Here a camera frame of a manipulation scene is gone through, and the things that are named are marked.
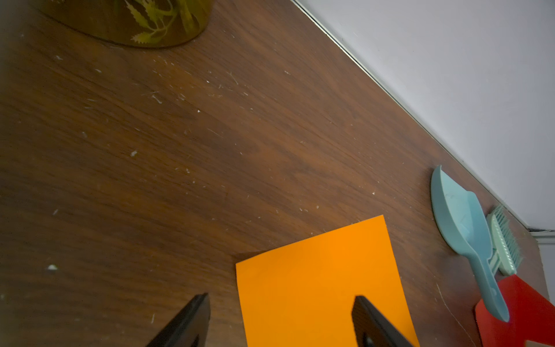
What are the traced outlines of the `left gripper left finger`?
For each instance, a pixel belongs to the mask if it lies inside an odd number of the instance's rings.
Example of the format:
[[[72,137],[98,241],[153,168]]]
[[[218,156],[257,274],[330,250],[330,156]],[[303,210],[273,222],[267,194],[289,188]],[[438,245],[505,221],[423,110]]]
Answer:
[[[147,347],[203,347],[208,336],[210,316],[209,293],[198,294],[147,344]]]

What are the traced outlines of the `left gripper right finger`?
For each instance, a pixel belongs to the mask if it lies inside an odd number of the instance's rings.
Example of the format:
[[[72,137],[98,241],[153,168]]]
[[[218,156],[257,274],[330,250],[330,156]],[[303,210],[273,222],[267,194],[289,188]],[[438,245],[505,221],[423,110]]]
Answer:
[[[365,296],[355,297],[351,317],[358,347],[413,347]]]

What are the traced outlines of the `orange square paper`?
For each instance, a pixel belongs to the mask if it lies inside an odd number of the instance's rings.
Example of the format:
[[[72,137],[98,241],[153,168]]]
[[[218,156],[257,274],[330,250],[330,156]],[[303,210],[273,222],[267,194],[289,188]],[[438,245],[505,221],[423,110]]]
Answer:
[[[355,346],[357,296],[419,345],[383,216],[244,260],[236,277],[249,346]]]

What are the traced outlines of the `red square paper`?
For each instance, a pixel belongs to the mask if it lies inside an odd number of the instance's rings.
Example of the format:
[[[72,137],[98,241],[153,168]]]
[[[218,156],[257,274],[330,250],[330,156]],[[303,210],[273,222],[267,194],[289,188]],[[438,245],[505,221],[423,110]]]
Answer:
[[[499,282],[510,313],[510,321],[495,318],[480,300],[475,317],[483,346],[525,346],[531,341],[554,345],[554,305],[520,277]]]

